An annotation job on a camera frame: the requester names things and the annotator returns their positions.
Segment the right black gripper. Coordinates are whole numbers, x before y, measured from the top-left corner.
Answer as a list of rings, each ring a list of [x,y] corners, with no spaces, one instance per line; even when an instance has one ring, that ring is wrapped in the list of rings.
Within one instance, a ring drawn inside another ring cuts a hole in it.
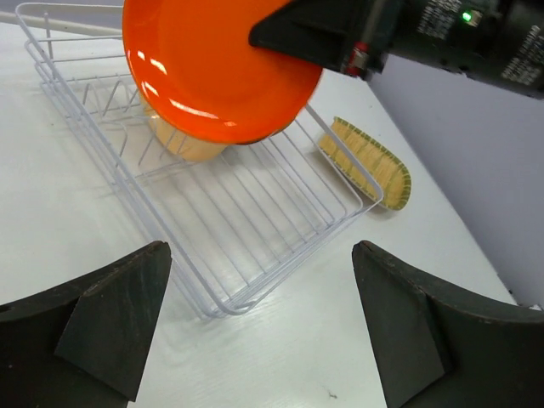
[[[543,97],[541,1],[363,1],[340,72],[367,78],[387,57]]]

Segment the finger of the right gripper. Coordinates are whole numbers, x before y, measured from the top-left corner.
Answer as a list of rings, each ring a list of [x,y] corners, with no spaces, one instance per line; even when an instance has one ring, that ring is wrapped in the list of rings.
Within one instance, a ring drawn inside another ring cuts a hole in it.
[[[331,71],[346,71],[362,43],[373,5],[364,0],[290,1],[252,27],[249,43]]]

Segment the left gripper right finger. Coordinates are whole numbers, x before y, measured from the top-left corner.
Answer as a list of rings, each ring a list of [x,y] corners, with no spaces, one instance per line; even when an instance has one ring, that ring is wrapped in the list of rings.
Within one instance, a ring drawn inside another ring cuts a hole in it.
[[[388,407],[541,407],[543,313],[362,241],[354,277]]]

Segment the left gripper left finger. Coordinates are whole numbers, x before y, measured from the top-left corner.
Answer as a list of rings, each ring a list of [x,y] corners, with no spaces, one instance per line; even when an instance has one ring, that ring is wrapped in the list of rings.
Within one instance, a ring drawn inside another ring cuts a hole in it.
[[[1,307],[3,407],[126,407],[137,398],[172,265],[153,241]]]

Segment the orange translucent plate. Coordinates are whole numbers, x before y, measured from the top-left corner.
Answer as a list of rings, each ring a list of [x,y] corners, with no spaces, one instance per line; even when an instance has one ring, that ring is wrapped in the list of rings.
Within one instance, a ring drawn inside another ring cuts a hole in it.
[[[287,127],[321,67],[249,43],[282,1],[126,1],[122,41],[144,100],[177,129],[220,144],[250,144]]]

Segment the yellow bamboo-pattern rectangular plate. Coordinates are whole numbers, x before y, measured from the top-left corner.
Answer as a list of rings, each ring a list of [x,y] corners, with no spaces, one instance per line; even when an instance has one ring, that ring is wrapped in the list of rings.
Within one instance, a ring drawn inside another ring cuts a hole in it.
[[[406,165],[385,146],[341,117],[334,118],[331,130],[381,187],[381,205],[393,211],[404,209],[411,196],[411,175]],[[319,147],[359,191],[373,201],[377,199],[375,188],[341,151],[331,135],[323,134]]]

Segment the tan round plate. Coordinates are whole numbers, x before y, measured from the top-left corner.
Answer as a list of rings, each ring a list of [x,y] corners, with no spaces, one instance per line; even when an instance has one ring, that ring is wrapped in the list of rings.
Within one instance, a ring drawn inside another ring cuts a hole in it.
[[[147,122],[168,152],[180,157],[186,162],[205,162],[219,156],[227,147],[226,144],[216,144],[203,141],[184,133],[161,118],[145,101],[144,95],[139,95]]]

